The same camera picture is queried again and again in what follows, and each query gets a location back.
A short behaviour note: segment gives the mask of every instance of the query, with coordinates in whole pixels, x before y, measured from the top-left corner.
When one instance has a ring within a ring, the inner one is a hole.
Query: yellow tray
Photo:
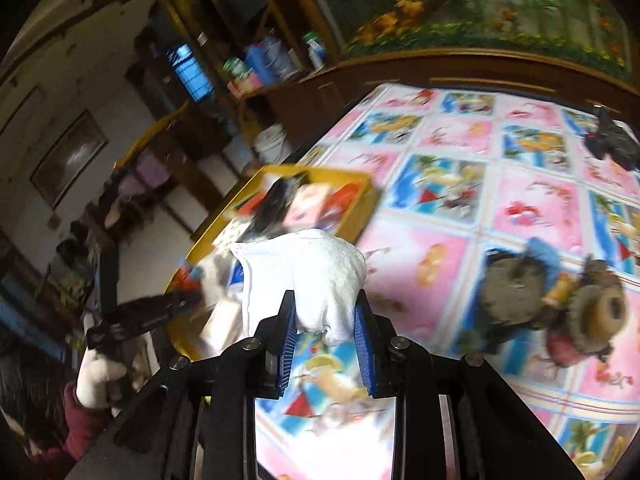
[[[371,183],[369,173],[359,171],[332,170],[331,168],[308,168],[293,164],[281,164],[279,166],[263,166],[252,179],[236,194],[229,205],[211,223],[204,234],[200,237],[187,255],[187,261],[191,265],[197,264],[201,258],[213,250],[213,240],[222,232],[222,229],[230,222],[226,215],[227,211],[235,204],[249,198],[252,194],[260,191],[262,177],[266,173],[277,176],[293,176],[304,171],[311,183],[327,182],[335,189],[339,189],[345,184],[355,182],[360,184],[360,191],[353,200],[350,208],[343,215],[335,235],[350,243],[354,243],[360,233],[367,225],[373,209],[380,197],[379,190]],[[175,275],[167,288],[172,286]],[[192,361],[202,358],[203,348],[198,344],[199,334],[207,321],[203,316],[199,319],[189,321],[187,317],[178,317],[172,320],[166,327],[166,334],[174,345],[174,348]]]

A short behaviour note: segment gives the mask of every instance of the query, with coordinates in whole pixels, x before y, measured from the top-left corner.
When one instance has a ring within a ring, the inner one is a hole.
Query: picture frame
[[[58,137],[38,163],[30,181],[55,209],[81,173],[109,143],[88,110]]]

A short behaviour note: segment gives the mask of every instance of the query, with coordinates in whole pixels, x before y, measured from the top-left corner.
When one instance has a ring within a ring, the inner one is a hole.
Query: red sleeve
[[[46,478],[63,479],[112,419],[111,410],[90,410],[76,397],[76,383],[65,387],[65,419],[69,428],[65,445],[52,447],[34,460],[44,469]]]

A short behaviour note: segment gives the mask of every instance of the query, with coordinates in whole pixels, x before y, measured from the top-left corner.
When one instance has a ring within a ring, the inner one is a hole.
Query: screw
[[[391,338],[391,346],[397,350],[409,348],[410,341],[401,335]]]
[[[257,337],[248,337],[242,341],[242,348],[245,350],[255,350],[260,347],[260,340]]]
[[[169,368],[171,368],[171,370],[181,370],[190,362],[191,360],[186,355],[178,355],[178,357],[171,362]]]
[[[466,364],[478,368],[484,363],[484,358],[478,352],[471,352],[465,355]]]

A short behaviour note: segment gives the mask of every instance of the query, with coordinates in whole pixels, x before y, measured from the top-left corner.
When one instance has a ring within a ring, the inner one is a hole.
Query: blue window
[[[183,44],[167,53],[180,81],[186,86],[194,101],[201,101],[213,93],[213,87],[188,45]]]

